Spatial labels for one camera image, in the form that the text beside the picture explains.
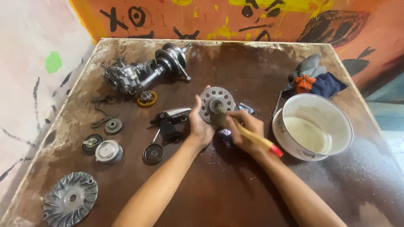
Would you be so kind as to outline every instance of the hand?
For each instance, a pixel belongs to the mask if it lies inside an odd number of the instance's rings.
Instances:
[[[195,106],[189,114],[189,122],[191,123],[191,134],[189,136],[196,138],[200,143],[201,148],[205,148],[212,140],[215,130],[212,126],[205,123],[199,115],[202,106],[201,98],[198,95],[195,95],[195,99]]]
[[[252,143],[249,139],[240,134],[240,131],[237,129],[233,117],[242,119],[242,121],[244,122],[244,127],[246,129],[262,137],[264,137],[264,122],[251,116],[245,110],[227,111],[226,113],[228,114],[226,116],[226,121],[231,131],[233,143],[252,157],[255,157],[257,154],[263,152],[263,150],[258,145]]]

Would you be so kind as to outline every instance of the small gear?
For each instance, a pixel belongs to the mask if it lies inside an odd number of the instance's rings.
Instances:
[[[202,106],[199,115],[208,124],[211,123],[210,117],[212,114],[217,112],[218,105],[221,105],[226,111],[234,110],[236,106],[233,96],[221,87],[211,87],[204,90],[200,98]]]
[[[105,125],[105,131],[107,131],[107,133],[115,134],[121,131],[122,126],[122,121],[114,118],[107,122],[107,124]]]
[[[148,90],[143,92],[139,98],[137,98],[137,104],[141,107],[151,107],[157,101],[157,94],[152,91]]]

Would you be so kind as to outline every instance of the brown table top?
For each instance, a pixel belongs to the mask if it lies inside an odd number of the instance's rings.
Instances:
[[[179,46],[193,42],[186,52],[191,83],[160,80],[152,87],[158,94],[157,103],[148,109],[139,108],[133,100],[126,101],[118,117],[124,127],[117,135],[106,135],[103,126],[90,129],[90,122],[103,117],[94,110],[91,97],[114,92],[102,79],[100,64],[111,65],[122,56],[128,63],[144,62],[166,42]],[[150,128],[149,120],[159,111],[192,107],[194,94],[200,94],[207,84],[224,87],[236,102],[254,108],[255,116],[265,122],[268,139],[276,142],[270,122],[278,93],[288,74],[304,57],[314,53],[321,54],[320,65],[349,84],[331,100],[351,120],[354,141],[348,151],[323,161],[300,161],[288,153],[282,161],[348,226],[403,226],[401,172],[331,45],[114,38],[102,39],[95,48],[42,142],[3,225],[46,226],[41,221],[42,198],[64,175],[83,171],[95,177],[99,194],[95,206],[78,226],[110,226],[128,199],[181,144],[165,144],[163,160],[154,166],[145,165],[143,150],[157,131]],[[113,113],[118,104],[108,108]],[[187,125],[179,127],[189,129]],[[101,134],[104,140],[117,140],[124,150],[122,160],[109,165],[96,162],[94,156],[84,156],[81,142],[94,133]],[[216,134],[208,149],[191,165],[156,226],[296,226],[268,176],[229,142],[231,138],[225,133]]]

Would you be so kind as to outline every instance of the metal cap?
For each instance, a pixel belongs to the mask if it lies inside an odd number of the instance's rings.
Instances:
[[[96,160],[109,162],[117,156],[119,149],[119,144],[115,140],[106,140],[97,147],[95,151]]]

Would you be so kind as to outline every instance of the timing chain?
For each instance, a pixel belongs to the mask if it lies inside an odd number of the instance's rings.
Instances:
[[[114,104],[116,102],[117,97],[118,96],[107,94],[107,95],[104,95],[104,96],[93,97],[91,99],[91,103],[93,103],[95,105],[94,109],[103,112],[105,117],[103,117],[102,119],[99,119],[98,121],[92,122],[90,124],[90,128],[98,128],[104,122],[107,122],[107,121],[109,121],[111,119],[114,119],[114,118],[118,117],[119,113],[121,112],[121,107],[124,104],[124,100],[125,100],[124,97],[122,97],[122,100],[121,100],[121,102],[119,104],[118,112],[116,114],[109,114],[104,109],[101,108],[101,103],[107,102],[109,104]]]

